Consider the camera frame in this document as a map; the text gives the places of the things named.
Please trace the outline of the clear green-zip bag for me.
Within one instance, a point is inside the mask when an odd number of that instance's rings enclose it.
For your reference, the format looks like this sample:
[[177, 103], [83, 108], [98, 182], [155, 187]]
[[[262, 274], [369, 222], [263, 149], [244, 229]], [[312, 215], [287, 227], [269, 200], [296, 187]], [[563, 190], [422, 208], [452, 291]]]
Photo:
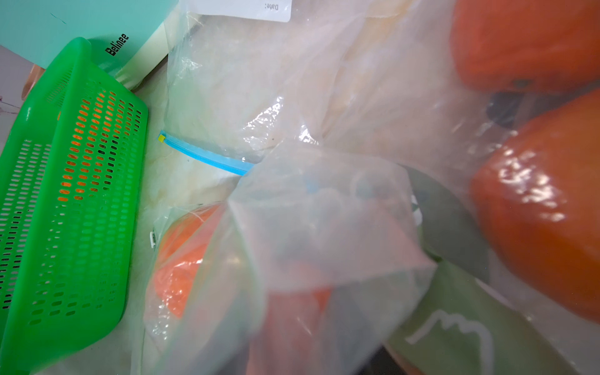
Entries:
[[142, 373], [354, 373], [431, 286], [422, 208], [413, 168], [282, 142], [156, 221]]

